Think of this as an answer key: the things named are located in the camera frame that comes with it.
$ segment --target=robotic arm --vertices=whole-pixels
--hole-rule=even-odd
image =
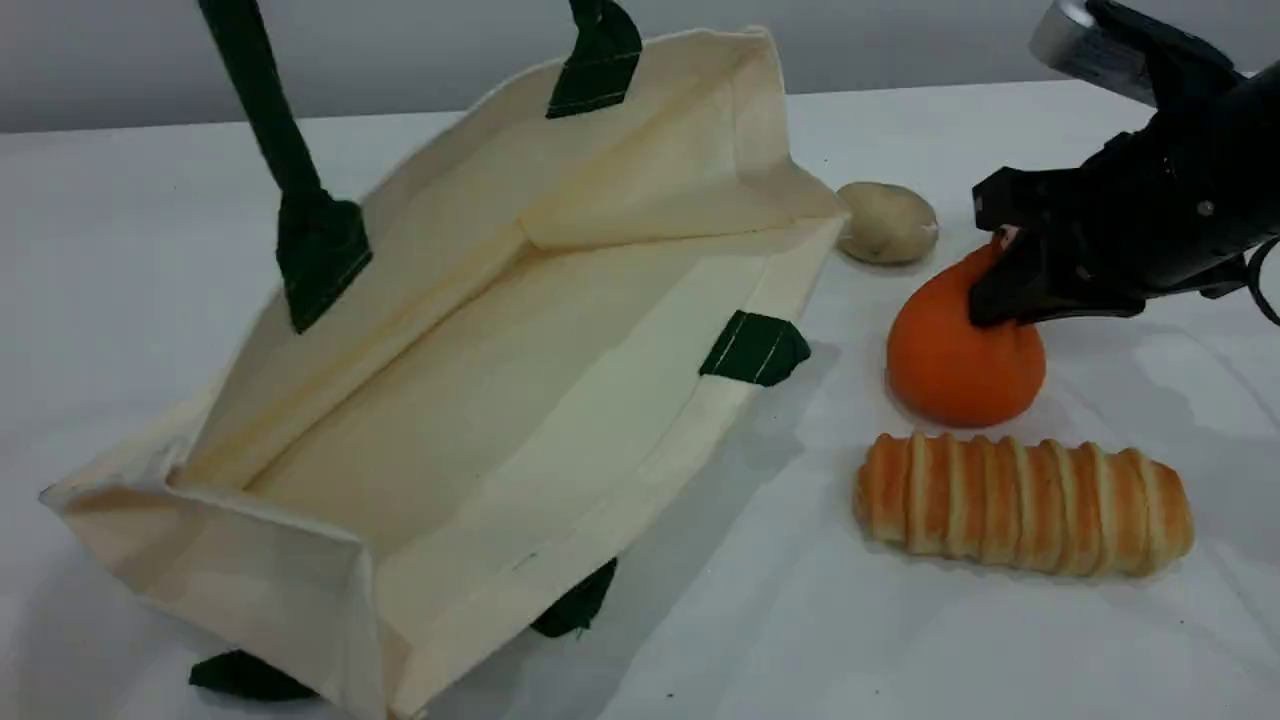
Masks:
[[[1156,114],[1076,169],[1001,168],[973,188],[979,228],[1018,232],[970,290],[969,320],[1129,318],[1152,297],[1245,287],[1280,324],[1258,287],[1280,237],[1280,63],[1245,78],[1203,40],[1111,0],[1056,0],[1032,51]]]

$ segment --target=green strap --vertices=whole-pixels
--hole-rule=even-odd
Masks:
[[[554,605],[547,609],[547,612],[534,620],[530,628],[548,638],[558,638],[573,630],[590,628],[591,620],[604,605],[604,596],[609,591],[609,584],[613,583],[613,573],[617,569],[618,560],[614,557],[561,596]]]
[[[556,81],[548,118],[579,115],[626,99],[640,63],[640,31],[613,0],[570,0],[577,42]]]
[[[289,111],[255,0],[200,0],[209,31],[280,188],[275,261],[293,329],[310,328],[372,256],[360,206],[320,186]]]
[[[219,694],[257,702],[291,702],[316,697],[315,691],[243,650],[233,650],[191,669],[187,683]]]
[[[791,377],[810,355],[809,343],[791,323],[739,310],[698,374],[771,387]]]

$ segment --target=cream fabric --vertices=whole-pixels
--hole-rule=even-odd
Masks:
[[[845,210],[790,159],[763,31],[649,42],[623,104],[495,90],[364,201],[305,334],[46,491],[134,592],[365,720],[420,710],[626,547],[755,392],[735,310],[797,319]]]

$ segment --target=white table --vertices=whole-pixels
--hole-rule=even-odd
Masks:
[[[814,357],[765,392],[628,550],[595,626],[526,633],[433,717],[1262,717],[1280,706],[1280,331],[1245,293],[1050,323],[1044,392],[997,428],[1142,447],[1179,469],[1198,544],[1164,577],[1083,584],[872,547],[850,478],[879,432],[906,296],[982,240],[969,188],[1071,167],[1147,111],[1073,82],[792,97],[829,184],[910,186],[924,265],[833,256],[801,323]],[[303,123],[338,196],[451,115]],[[210,378],[276,281],[276,196],[243,124],[0,136],[0,717],[337,717],[186,685],[223,650],[143,609],[37,492]]]

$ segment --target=bread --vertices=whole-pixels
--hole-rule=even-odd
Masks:
[[[1178,473],[1091,442],[882,434],[858,471],[854,514],[873,539],[913,555],[1055,575],[1149,575],[1196,539]]]

